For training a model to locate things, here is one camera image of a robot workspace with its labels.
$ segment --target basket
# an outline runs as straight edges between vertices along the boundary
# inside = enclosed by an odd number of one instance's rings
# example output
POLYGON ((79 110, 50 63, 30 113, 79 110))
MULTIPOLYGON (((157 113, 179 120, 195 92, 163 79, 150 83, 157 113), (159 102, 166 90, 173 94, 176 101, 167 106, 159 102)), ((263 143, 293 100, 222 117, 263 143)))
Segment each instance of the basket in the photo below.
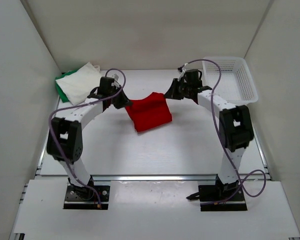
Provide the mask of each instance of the basket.
MULTIPOLYGON (((246 61, 241 57, 207 56, 204 59, 216 62, 221 68, 221 80, 215 94, 236 105, 246 105, 258 101, 258 93, 246 61)), ((202 61, 203 84, 211 88, 219 78, 219 70, 211 62, 202 61)))

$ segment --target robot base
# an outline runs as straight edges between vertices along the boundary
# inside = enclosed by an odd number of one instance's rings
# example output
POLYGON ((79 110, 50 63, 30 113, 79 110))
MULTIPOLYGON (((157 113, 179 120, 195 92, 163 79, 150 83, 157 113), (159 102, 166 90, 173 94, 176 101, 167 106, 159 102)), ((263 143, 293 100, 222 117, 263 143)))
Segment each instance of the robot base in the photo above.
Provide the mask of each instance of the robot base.
POLYGON ((96 196, 91 195, 87 199, 78 196, 74 191, 72 185, 68 185, 64 197, 63 209, 80 209, 80 210, 108 210, 110 186, 108 185, 95 185, 94 189, 97 190, 101 200, 101 209, 99 208, 98 199, 96 196))
POLYGON ((247 211, 245 196, 241 190, 225 203, 204 205, 204 203, 223 200, 232 193, 233 192, 229 193, 228 196, 222 196, 220 198, 216 185, 199 185, 201 212, 247 211))

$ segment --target folded red cloth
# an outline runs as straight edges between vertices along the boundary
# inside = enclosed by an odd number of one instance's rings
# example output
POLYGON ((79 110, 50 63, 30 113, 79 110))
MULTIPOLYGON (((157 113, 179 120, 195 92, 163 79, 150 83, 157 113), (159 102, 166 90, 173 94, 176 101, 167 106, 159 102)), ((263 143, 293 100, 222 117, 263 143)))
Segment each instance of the folded red cloth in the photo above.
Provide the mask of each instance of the folded red cloth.
POLYGON ((144 99, 131 101, 133 104, 125 109, 138 133, 172 121, 163 93, 153 92, 144 99))

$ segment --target purple cable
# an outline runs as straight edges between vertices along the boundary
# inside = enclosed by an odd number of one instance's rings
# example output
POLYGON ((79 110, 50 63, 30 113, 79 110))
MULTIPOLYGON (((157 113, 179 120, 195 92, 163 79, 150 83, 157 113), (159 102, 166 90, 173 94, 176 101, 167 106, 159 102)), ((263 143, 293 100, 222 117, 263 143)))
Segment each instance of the purple cable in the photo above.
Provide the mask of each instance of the purple cable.
POLYGON ((60 152, 62 158, 64 159, 64 161, 65 161, 67 167, 69 168, 71 175, 72 175, 73 178, 74 178, 79 184, 81 184, 83 187, 86 187, 86 188, 88 188, 88 189, 90 189, 90 190, 92 190, 92 191, 94 192, 94 194, 95 194, 95 195, 97 196, 97 198, 98 198, 98 204, 100 205, 100 209, 101 209, 101 199, 100 199, 99 193, 98 193, 97 190, 95 190, 93 187, 84 184, 80 179, 78 179, 78 177, 76 176, 75 172, 72 170, 72 168, 71 168, 71 166, 70 166, 70 165, 71 165, 70 160, 67 158, 67 156, 66 156, 65 152, 63 151, 63 149, 62 149, 60 143, 58 142, 56 133, 55 133, 53 127, 52 127, 52 118, 54 117, 54 115, 55 115, 57 112, 64 111, 64 110, 68 110, 68 109, 78 109, 78 108, 82 108, 82 107, 85 107, 85 106, 88 106, 88 105, 94 105, 94 104, 97 104, 97 103, 99 103, 99 102, 106 101, 106 100, 109 100, 109 99, 112 99, 112 98, 118 96, 118 95, 120 94, 120 92, 123 90, 123 88, 125 87, 127 79, 126 79, 126 75, 124 74, 124 72, 121 71, 120 69, 117 69, 117 68, 111 68, 111 69, 109 69, 108 71, 106 71, 105 76, 107 76, 108 73, 109 73, 110 71, 112 71, 112 70, 119 71, 119 72, 123 75, 123 84, 122 84, 122 87, 119 89, 119 91, 118 91, 117 93, 113 94, 112 96, 108 96, 108 97, 105 97, 105 98, 101 98, 101 99, 98 99, 98 100, 96 100, 96 101, 92 101, 92 102, 89 102, 89 103, 84 103, 84 104, 76 105, 76 106, 68 106, 68 107, 64 107, 64 108, 60 108, 60 109, 54 110, 54 111, 50 114, 50 116, 49 116, 49 118, 48 118, 48 124, 49 124, 49 129, 50 129, 50 134, 51 134, 51 136, 52 136, 52 139, 53 139, 53 141, 54 141, 56 147, 58 148, 58 150, 59 150, 59 152, 60 152))
POLYGON ((183 68, 183 67, 184 67, 185 65, 187 65, 187 64, 191 64, 191 63, 199 62, 199 61, 210 62, 210 63, 214 64, 214 65, 218 68, 218 70, 219 70, 219 78, 218 78, 218 81, 216 82, 216 84, 214 85, 214 87, 213 87, 213 89, 212 89, 212 91, 211 91, 211 113, 212 113, 212 119, 213 119, 213 124, 214 124, 215 131, 216 131, 217 136, 218 136, 218 138, 219 138, 219 141, 220 141, 220 143, 221 143, 222 149, 223 149, 223 151, 224 151, 226 157, 228 158, 229 162, 231 163, 231 165, 232 165, 232 167, 233 167, 233 169, 234 169, 234 171, 235 171, 235 174, 236 174, 237 177, 238 177, 239 183, 240 183, 240 186, 234 191, 234 193, 233 193, 231 196, 227 197, 226 199, 219 200, 219 201, 206 202, 206 203, 202 203, 202 205, 211 205, 211 204, 224 203, 224 202, 230 200, 230 199, 231 199, 231 198, 232 198, 232 197, 233 197, 233 196, 234 196, 241 188, 243 189, 243 191, 244 191, 249 197, 251 197, 251 198, 256 198, 256 197, 260 196, 260 194, 262 194, 262 192, 265 190, 266 183, 267 183, 267 177, 266 177, 265 172, 262 171, 261 169, 256 169, 256 170, 253 170, 252 172, 248 173, 248 174, 245 176, 244 179, 241 179, 241 178, 240 178, 240 174, 239 174, 239 172, 238 172, 238 170, 237 170, 237 168, 236 168, 236 165, 235 165, 234 162, 231 160, 231 157, 229 156, 229 154, 228 154, 228 152, 227 152, 225 146, 223 146, 223 144, 222 144, 220 132, 219 132, 219 130, 218 130, 218 125, 217 125, 217 120, 216 120, 216 114, 215 114, 215 106, 214 106, 214 93, 215 93, 215 90, 216 90, 216 88, 217 88, 217 86, 218 86, 220 80, 221 80, 221 75, 222 75, 222 74, 221 74, 221 68, 220 68, 220 66, 219 66, 216 62, 214 62, 214 61, 212 61, 212 60, 209 60, 209 59, 196 59, 196 60, 192 60, 192 61, 190 61, 190 62, 184 64, 181 68, 183 68), (254 174, 255 172, 261 172, 261 173, 262 173, 262 175, 263 175, 263 186, 262 186, 262 188, 261 188, 261 190, 260 190, 259 193, 257 193, 256 195, 251 195, 251 194, 246 190, 246 188, 244 187, 243 183, 248 179, 248 177, 250 177, 250 176, 251 176, 252 174, 254 174))

